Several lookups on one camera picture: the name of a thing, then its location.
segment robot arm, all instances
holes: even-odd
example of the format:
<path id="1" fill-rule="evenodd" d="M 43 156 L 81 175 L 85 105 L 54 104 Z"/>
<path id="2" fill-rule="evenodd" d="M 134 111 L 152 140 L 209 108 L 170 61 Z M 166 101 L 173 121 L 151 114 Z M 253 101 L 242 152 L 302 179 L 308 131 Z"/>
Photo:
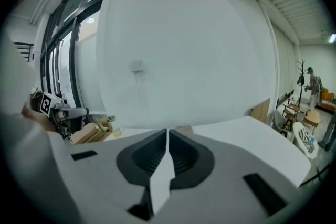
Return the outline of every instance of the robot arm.
<path id="1" fill-rule="evenodd" d="M 67 100 L 46 92 L 42 97 L 40 111 L 49 117 L 63 138 L 79 131 L 82 128 L 82 120 L 89 113 L 87 108 L 71 108 Z"/>

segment orange sofa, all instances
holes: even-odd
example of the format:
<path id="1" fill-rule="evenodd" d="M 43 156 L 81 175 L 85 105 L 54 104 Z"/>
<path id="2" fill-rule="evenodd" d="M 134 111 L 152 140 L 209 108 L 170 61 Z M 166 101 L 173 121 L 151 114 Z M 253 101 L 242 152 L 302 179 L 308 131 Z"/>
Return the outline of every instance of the orange sofa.
<path id="1" fill-rule="evenodd" d="M 331 101 L 334 95 L 335 95 L 334 93 L 328 92 L 327 88 L 323 88 L 323 90 L 322 90 L 322 103 L 321 103 L 321 105 L 317 104 L 316 106 L 327 109 L 331 112 L 335 112 L 336 105 L 333 104 L 332 101 Z"/>

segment cardboard box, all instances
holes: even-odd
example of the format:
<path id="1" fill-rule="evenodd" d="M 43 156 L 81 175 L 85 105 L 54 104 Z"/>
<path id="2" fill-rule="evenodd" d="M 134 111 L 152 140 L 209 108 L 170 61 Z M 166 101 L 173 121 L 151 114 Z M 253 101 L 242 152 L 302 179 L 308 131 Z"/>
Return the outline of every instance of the cardboard box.
<path id="1" fill-rule="evenodd" d="M 100 130 L 96 129 L 95 123 L 89 123 L 84 126 L 84 128 L 80 131 L 77 131 L 72 136 L 70 136 L 70 140 L 73 144 L 83 144 L 88 139 L 90 139 L 93 135 L 98 133 Z"/>
<path id="2" fill-rule="evenodd" d="M 86 144 L 104 141 L 111 133 L 101 131 L 95 123 L 89 123 L 84 128 L 72 136 L 70 140 L 73 144 Z"/>

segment black slot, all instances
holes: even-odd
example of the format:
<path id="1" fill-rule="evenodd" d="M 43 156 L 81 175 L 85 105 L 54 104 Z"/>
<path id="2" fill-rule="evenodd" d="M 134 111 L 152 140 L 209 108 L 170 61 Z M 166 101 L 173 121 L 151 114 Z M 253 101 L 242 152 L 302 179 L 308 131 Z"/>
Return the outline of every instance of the black slot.
<path id="1" fill-rule="evenodd" d="M 275 214 L 287 205 L 258 174 L 246 175 L 243 179 L 269 216 Z"/>
<path id="2" fill-rule="evenodd" d="M 207 147 L 176 130 L 169 131 L 169 152 L 175 170 L 170 189 L 196 187 L 208 177 L 215 165 L 214 155 Z"/>
<path id="3" fill-rule="evenodd" d="M 74 153 L 71 155 L 71 157 L 73 158 L 74 161 L 78 161 L 80 159 L 85 159 L 85 158 L 92 157 L 95 155 L 98 155 L 98 153 L 95 151 L 84 151 L 80 153 Z"/>
<path id="4" fill-rule="evenodd" d="M 167 129 L 162 129 L 124 148 L 117 156 L 117 167 L 125 179 L 131 184 L 145 186 L 141 202 L 128 210 L 144 220 L 154 216 L 149 182 L 166 152 L 166 137 Z"/>

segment window frame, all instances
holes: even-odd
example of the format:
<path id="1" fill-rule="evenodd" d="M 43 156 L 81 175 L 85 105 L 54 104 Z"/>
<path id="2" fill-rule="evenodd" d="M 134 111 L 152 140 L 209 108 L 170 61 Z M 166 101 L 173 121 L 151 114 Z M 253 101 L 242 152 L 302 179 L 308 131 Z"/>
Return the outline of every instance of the window frame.
<path id="1" fill-rule="evenodd" d="M 64 22 L 60 22 L 60 18 L 62 12 L 64 10 L 65 4 L 67 0 L 63 0 L 60 5 L 55 9 L 55 11 L 50 16 L 47 27 L 45 30 L 44 38 L 43 38 L 43 47 L 40 56 L 41 69 L 40 69 L 40 79 L 41 79 L 41 87 L 43 92 L 52 93 L 51 90 L 51 79 L 56 81 L 56 85 L 54 85 L 55 93 L 59 93 L 61 96 L 60 85 L 59 85 L 59 67 L 58 67 L 58 59 L 59 59 L 59 48 L 61 40 L 70 32 L 70 48 L 69 48 L 69 72 L 70 72 L 70 82 L 73 93 L 73 99 L 75 100 L 76 107 L 83 107 L 82 98 L 80 94 L 80 89 L 78 85 L 77 79 L 77 62 L 76 62 L 76 43 L 78 42 L 79 29 L 81 22 L 87 18 L 88 16 L 94 14 L 99 11 L 101 8 L 102 0 L 81 0 L 78 9 L 69 16 Z M 55 26 L 58 26 L 56 33 L 52 36 L 52 33 L 55 29 Z M 55 73 L 53 77 L 50 78 L 49 73 L 49 57 L 52 51 L 56 48 L 56 53 L 53 55 L 55 57 Z M 47 89 L 44 89 L 43 86 L 43 74 L 46 76 L 47 80 Z"/>

